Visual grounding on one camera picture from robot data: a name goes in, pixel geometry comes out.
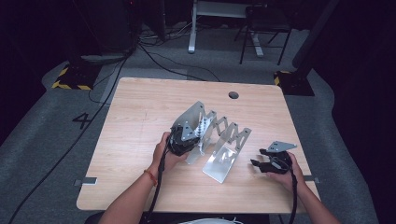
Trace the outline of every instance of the desk leg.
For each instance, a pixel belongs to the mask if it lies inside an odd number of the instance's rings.
[[[192,6],[192,27],[190,33],[189,53],[195,52],[195,38],[197,36],[196,23],[197,23],[197,0],[194,0],[194,4]]]
[[[256,49],[257,57],[262,58],[264,56],[264,53],[262,53],[262,47],[259,41],[259,35],[255,33],[251,33],[251,41],[253,42],[253,45],[256,46],[254,48]]]

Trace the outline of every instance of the person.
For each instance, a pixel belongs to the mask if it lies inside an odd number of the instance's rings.
[[[163,133],[160,143],[155,147],[152,163],[136,181],[126,189],[102,214],[99,224],[107,223],[139,223],[146,200],[149,197],[151,188],[156,184],[158,179],[158,166],[160,164],[163,151],[165,150],[166,140],[170,133]],[[297,163],[294,155],[290,154],[292,168],[297,177],[298,197],[305,206],[305,209],[313,223],[340,223],[337,218],[321,203],[311,189],[305,184],[303,172]],[[164,171],[169,172],[178,162],[187,159],[187,153],[182,156],[176,156],[173,153],[166,153]],[[287,190],[292,192],[290,174],[278,175],[267,173],[275,181],[281,183]]]

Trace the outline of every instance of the table top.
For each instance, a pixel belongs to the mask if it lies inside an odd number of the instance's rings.
[[[229,97],[230,91],[239,94]],[[198,213],[290,213],[292,195],[268,179],[250,159],[274,141],[293,143],[290,150],[304,175],[311,175],[282,90],[278,86],[124,77],[120,79],[86,176],[95,185],[83,185],[77,206],[105,210],[146,169],[163,132],[197,101],[205,112],[216,111],[235,122],[239,132],[251,129],[233,167],[220,184],[202,168],[219,140],[213,131],[206,154],[192,165],[180,162],[163,175],[154,211]],[[307,182],[318,196],[313,181]],[[152,201],[150,193],[146,210]],[[298,204],[297,212],[304,212]]]

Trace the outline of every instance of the office chair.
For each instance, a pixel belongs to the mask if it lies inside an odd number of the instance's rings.
[[[266,46],[267,48],[282,48],[279,60],[277,62],[277,65],[280,65],[283,53],[285,52],[285,48],[288,44],[291,33],[291,26],[282,9],[273,5],[269,5],[268,3],[263,1],[258,3],[253,0],[252,5],[250,7],[246,7],[245,13],[245,25],[239,29],[234,39],[235,41],[238,38],[239,34],[242,32],[243,28],[246,27],[244,45],[242,47],[241,59],[239,63],[241,64],[244,59],[245,47],[261,47],[257,45],[247,45],[247,39],[249,34],[274,34],[272,38],[267,42],[267,44],[270,44],[279,33],[285,33],[287,34],[287,36],[283,47]]]

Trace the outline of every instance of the red bracelet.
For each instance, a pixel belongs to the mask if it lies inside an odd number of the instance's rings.
[[[147,173],[149,175],[149,178],[152,180],[154,187],[157,187],[157,179],[154,177],[154,175],[151,173],[151,171],[149,170],[149,168],[147,170],[145,170],[143,173]]]

